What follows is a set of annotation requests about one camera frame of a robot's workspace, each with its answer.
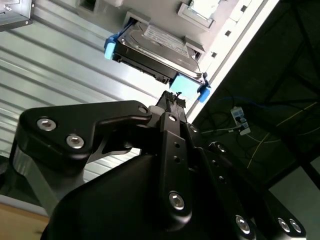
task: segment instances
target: wooden floor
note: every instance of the wooden floor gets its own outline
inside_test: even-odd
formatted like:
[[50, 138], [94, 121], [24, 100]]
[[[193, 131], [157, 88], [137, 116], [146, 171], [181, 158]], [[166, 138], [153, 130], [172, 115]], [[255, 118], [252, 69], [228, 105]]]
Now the wooden floor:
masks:
[[1, 240], [39, 240], [48, 217], [0, 203]]

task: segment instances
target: yellow cable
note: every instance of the yellow cable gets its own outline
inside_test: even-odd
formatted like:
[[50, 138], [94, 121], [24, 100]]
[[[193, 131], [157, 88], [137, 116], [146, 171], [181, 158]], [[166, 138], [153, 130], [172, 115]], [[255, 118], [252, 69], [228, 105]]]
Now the yellow cable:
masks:
[[[304, 108], [303, 110], [300, 110], [300, 111], [296, 112], [296, 113], [293, 114], [292, 116], [290, 116], [290, 117], [288, 117], [287, 119], [283, 120], [282, 122], [278, 123], [278, 124], [276, 125], [276, 127], [280, 126], [281, 124], [285, 123], [286, 121], [289, 121], [290, 119], [292, 119], [292, 118], [294, 118], [295, 116], [297, 116], [298, 114], [302, 113], [304, 110], [307, 110], [308, 108], [311, 108], [312, 106], [316, 105], [317, 103], [318, 103], [318, 102], [314, 102], [314, 103], [312, 103], [311, 105], [309, 105], [309, 106], [307, 106], [306, 108]], [[261, 146], [261, 144], [264, 143], [264, 141], [265, 141], [269, 136], [270, 136], [270, 133], [268, 132], [268, 133], [264, 136], [264, 138], [261, 140], [261, 142], [258, 144], [258, 146], [256, 146], [256, 149], [255, 149], [254, 153], [252, 154], [252, 157], [251, 157], [251, 159], [250, 159], [250, 161], [249, 161], [249, 164], [248, 164], [248, 166], [246, 166], [247, 169], [250, 167], [250, 164], [252, 163], [252, 161], [253, 161], [253, 159], [254, 159], [254, 157], [255, 157], [255, 155], [256, 155], [259, 147]]]

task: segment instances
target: hard drive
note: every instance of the hard drive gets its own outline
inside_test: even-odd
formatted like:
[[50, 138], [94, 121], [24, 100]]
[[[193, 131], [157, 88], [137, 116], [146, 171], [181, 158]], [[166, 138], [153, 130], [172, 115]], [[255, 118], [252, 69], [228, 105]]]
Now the hard drive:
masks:
[[164, 84], [179, 73], [203, 84], [194, 55], [181, 39], [153, 25], [137, 22], [119, 36], [113, 59], [150, 74]]

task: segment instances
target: power outlet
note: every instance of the power outlet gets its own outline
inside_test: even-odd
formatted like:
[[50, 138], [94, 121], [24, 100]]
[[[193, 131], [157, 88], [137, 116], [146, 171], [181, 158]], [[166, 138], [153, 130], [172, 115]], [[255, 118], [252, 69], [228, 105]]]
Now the power outlet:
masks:
[[247, 119], [245, 119], [245, 113], [242, 107], [235, 106], [230, 110], [231, 115], [233, 117], [234, 123], [236, 126], [242, 126], [240, 131], [240, 135], [246, 135], [251, 133], [249, 124], [247, 122]]

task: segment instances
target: wall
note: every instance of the wall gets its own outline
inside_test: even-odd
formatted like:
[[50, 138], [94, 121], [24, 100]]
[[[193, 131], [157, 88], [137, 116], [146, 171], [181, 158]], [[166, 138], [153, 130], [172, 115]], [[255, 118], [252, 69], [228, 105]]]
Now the wall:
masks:
[[[111, 33], [71, 7], [37, 0], [32, 12], [33, 24], [0, 32], [1, 156], [9, 156], [19, 115], [26, 109], [123, 100], [150, 106], [167, 88], [132, 67], [106, 60], [104, 43]], [[137, 153], [90, 163], [84, 178], [89, 181]]]

